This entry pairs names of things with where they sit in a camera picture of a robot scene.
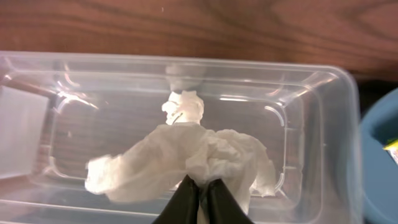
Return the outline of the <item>dark blue plate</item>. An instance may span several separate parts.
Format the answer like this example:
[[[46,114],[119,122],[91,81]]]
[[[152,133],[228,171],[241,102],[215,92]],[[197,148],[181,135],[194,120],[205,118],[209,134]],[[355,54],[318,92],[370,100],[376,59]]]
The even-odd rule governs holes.
[[[370,223],[397,223],[397,162],[384,146],[397,139],[397,90],[384,95],[361,120],[363,210]]]

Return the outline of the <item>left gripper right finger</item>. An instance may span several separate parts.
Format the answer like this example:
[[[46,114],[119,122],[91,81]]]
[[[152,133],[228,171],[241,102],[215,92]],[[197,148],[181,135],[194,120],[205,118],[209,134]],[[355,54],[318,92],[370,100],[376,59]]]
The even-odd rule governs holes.
[[[209,183],[207,202],[209,224],[253,224],[221,179]]]

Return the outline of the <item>clear plastic bin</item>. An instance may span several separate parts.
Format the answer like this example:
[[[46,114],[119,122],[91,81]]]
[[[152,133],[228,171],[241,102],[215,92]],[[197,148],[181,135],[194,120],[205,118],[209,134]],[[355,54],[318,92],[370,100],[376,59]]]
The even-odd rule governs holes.
[[[358,91],[330,66],[110,54],[1,52],[1,222],[151,223],[173,195],[118,204],[85,165],[159,124],[170,83],[194,87],[202,125],[265,145],[275,194],[254,223],[362,223]]]

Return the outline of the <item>green orange snack wrapper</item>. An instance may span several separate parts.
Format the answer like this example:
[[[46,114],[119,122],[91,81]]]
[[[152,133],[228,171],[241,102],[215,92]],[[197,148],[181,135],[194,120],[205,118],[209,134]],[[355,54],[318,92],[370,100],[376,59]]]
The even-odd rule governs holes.
[[[388,152],[388,154],[392,157],[393,161],[398,164],[398,139],[388,140],[387,143],[383,146],[383,149]]]

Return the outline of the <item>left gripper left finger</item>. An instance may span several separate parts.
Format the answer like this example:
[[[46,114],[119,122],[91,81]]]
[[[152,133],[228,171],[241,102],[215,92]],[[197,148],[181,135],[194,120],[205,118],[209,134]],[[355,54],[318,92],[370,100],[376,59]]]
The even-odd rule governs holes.
[[[200,189],[188,175],[152,224],[196,224]]]

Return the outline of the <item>white tissue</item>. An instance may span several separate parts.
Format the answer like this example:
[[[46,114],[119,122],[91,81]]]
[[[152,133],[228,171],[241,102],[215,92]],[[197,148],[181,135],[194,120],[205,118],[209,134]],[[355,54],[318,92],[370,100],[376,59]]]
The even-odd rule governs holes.
[[[247,213],[252,191],[275,194],[276,171],[266,150],[258,139],[232,129],[161,124],[126,152],[91,159],[85,189],[113,202],[140,202],[160,197],[185,176],[201,189],[222,179]]]
[[[204,102],[196,91],[182,91],[181,94],[171,92],[168,101],[162,105],[162,111],[167,113],[166,123],[196,123],[204,114]]]

